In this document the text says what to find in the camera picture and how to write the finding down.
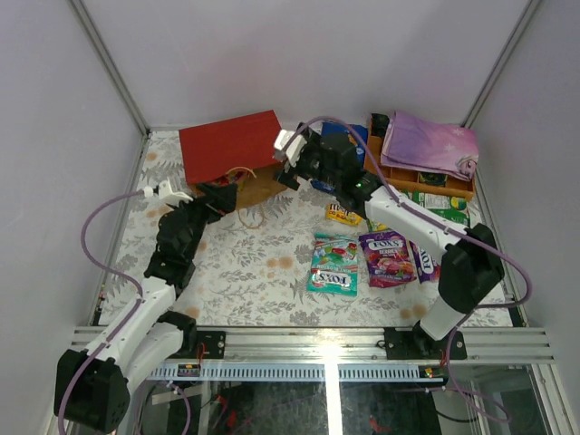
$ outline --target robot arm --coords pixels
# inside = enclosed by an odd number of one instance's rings
[[[131,395],[155,367],[171,355],[197,354],[195,319],[168,310],[193,275],[193,258],[206,224],[234,210],[237,186],[199,189],[205,196],[174,192],[168,180],[145,189],[146,197],[158,194],[173,210],[159,220],[155,252],[141,281],[142,295],[133,296],[82,351],[69,349],[63,354],[56,373],[55,415],[76,379],[64,418],[110,433],[121,423]]]
[[[277,175],[279,182],[298,189],[295,178],[301,177],[334,186],[334,195],[344,208],[388,225],[441,264],[440,297],[414,328],[419,347],[429,347],[430,342],[445,338],[501,281],[504,269],[499,258],[449,232],[453,229],[454,234],[468,234],[496,247],[489,228],[482,224],[465,228],[450,222],[396,190],[393,197],[376,175],[361,168],[356,150],[344,133],[322,138],[306,129],[288,143],[293,136],[292,131],[282,130],[275,142],[275,155],[287,158],[284,170]],[[441,223],[445,229],[429,220]]]

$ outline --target purple candy bag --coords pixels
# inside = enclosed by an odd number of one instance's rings
[[[415,245],[413,242],[409,243],[411,244],[413,258],[415,258],[419,282],[423,284],[425,281],[438,281],[441,275],[441,266],[420,247]]]
[[[394,231],[359,237],[369,267],[371,287],[394,287],[415,279],[405,238]]]

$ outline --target yellow package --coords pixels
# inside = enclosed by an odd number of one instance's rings
[[[387,227],[384,224],[380,224],[379,222],[375,222],[374,220],[367,220],[366,221],[367,225],[369,226],[369,232],[371,233],[375,233],[377,231],[386,231],[387,229],[389,229],[389,227]]]
[[[352,225],[353,227],[359,225],[361,220],[363,220],[363,218],[356,213],[346,211],[338,204],[329,204],[326,207],[326,218],[346,225]]]

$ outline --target floor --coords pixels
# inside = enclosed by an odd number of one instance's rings
[[[138,187],[171,177],[183,179],[176,131],[154,132]],[[329,223],[324,207],[332,197],[303,182],[263,204],[232,213],[207,227],[194,260],[197,271],[173,307],[202,325],[264,326],[406,326],[420,319],[438,297],[437,283],[380,289],[368,286],[368,271],[359,249],[356,297],[306,291],[314,232],[324,230],[357,236],[367,231]],[[169,208],[156,199],[134,199],[122,234],[116,267],[142,276],[155,247],[159,217]],[[472,225],[480,221],[477,201],[469,203]],[[97,307],[98,324],[106,325],[133,295],[131,285],[109,279]],[[496,287],[484,300],[504,302]],[[471,326],[509,326],[507,310],[478,310]]]

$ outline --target blue object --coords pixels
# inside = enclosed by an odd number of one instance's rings
[[[362,140],[364,140],[364,142],[366,143],[367,139],[369,138],[368,129],[358,124],[350,124],[350,126],[353,127],[354,131],[356,131],[361,135]],[[330,133],[346,133],[346,132],[348,132],[348,130],[341,124],[325,121],[323,122],[323,129],[320,134],[321,136],[325,136]],[[364,148],[356,142],[353,135],[349,134],[348,136],[349,141],[352,142],[353,145],[356,147],[356,157],[361,162],[362,166],[364,164],[364,155],[365,155]],[[334,193],[334,186],[331,186],[327,183],[323,183],[322,181],[318,181],[317,179],[313,179],[310,182],[310,184],[312,184],[313,188],[321,190],[322,192]]]

